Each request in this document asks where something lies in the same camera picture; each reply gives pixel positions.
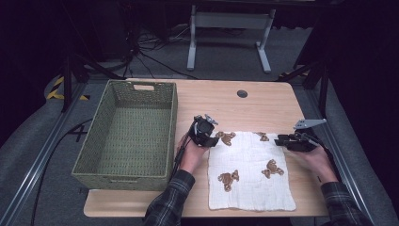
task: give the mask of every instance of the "wicker basket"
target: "wicker basket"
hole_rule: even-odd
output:
[[[110,80],[72,175],[88,188],[164,190],[177,105],[174,83]]]

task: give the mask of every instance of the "sleeve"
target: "sleeve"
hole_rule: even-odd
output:
[[[321,189],[331,219],[330,225],[373,225],[359,210],[346,185],[340,182],[330,182],[323,184]]]
[[[165,191],[148,207],[143,225],[180,225],[184,202],[194,183],[189,172],[179,169]]]

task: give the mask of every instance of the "metal stand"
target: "metal stand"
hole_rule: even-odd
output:
[[[197,27],[224,27],[224,28],[245,28],[262,29],[263,38],[256,42],[259,58],[261,59],[263,71],[271,73],[270,65],[267,60],[264,47],[270,28],[273,23],[275,10],[270,10],[269,14],[244,14],[244,13],[217,13],[217,12],[197,12],[196,6],[191,8],[191,41],[188,51],[187,70],[193,71],[196,60],[196,28]]]

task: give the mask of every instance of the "metal bar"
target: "metal bar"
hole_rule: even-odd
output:
[[[57,140],[60,138],[60,133],[63,129],[66,120],[70,116],[74,105],[79,100],[80,96],[83,94],[85,86],[86,84],[83,83],[79,83],[76,85],[76,89],[73,94],[72,104],[70,105],[70,107],[68,107],[68,110],[66,112],[61,113],[60,116],[58,117],[56,124],[50,133],[50,136],[46,139],[32,167],[26,173],[24,180],[20,185],[20,188],[16,192],[5,214],[1,218],[0,226],[12,225],[15,219],[18,217],[22,207],[24,206],[27,198],[29,197],[29,194],[31,193],[32,189],[35,187],[35,184],[38,181],[38,179],[40,178],[44,166],[46,162],[49,160],[51,151],[54,149]]]
[[[319,108],[317,106],[318,100],[316,94],[311,90],[306,90],[306,93],[311,100],[311,108],[313,112],[317,115],[318,118],[322,118]],[[328,125],[328,122],[320,125],[320,128],[322,128],[323,132],[326,135],[327,142],[325,143],[328,144],[328,147],[330,147],[331,153],[334,156],[335,164],[337,165],[338,171],[340,172],[341,178],[343,179],[343,183],[346,184],[349,193],[351,193],[352,198],[355,200],[361,212],[363,212],[363,214],[365,214],[370,219],[370,221],[375,224],[372,215],[370,214],[370,211],[364,203],[364,199],[360,194],[359,187],[354,180],[354,177],[350,172],[349,167],[346,165],[342,151],[338,145],[336,138],[334,137],[334,134],[331,131],[331,128]]]

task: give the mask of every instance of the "hand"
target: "hand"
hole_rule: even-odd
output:
[[[182,137],[178,144],[178,150],[183,144],[185,135]],[[185,146],[184,155],[180,164],[180,169],[193,174],[194,170],[198,168],[202,162],[202,156],[209,150],[207,147],[198,146],[191,138],[188,138],[187,145]]]
[[[322,184],[327,182],[338,182],[337,176],[328,160],[323,147],[318,146],[308,153],[292,152],[301,157],[308,167],[319,177]]]

